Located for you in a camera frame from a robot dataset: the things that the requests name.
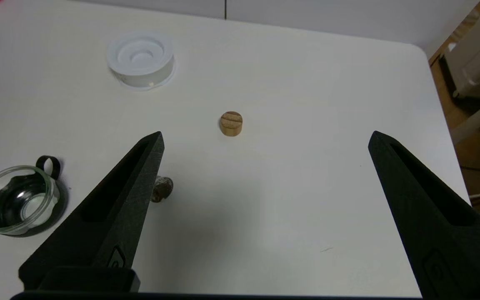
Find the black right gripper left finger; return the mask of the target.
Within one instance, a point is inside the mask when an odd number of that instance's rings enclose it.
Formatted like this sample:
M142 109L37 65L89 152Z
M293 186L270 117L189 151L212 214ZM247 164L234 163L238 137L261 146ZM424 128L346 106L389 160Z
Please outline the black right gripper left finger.
M132 270L164 152L143 137L21 265L25 291L136 292Z

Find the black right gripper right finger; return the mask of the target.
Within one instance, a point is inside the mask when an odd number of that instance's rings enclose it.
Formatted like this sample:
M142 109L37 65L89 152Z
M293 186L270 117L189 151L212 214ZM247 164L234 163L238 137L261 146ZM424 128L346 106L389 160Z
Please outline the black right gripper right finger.
M480 214L393 137L368 143L425 299L480 299Z

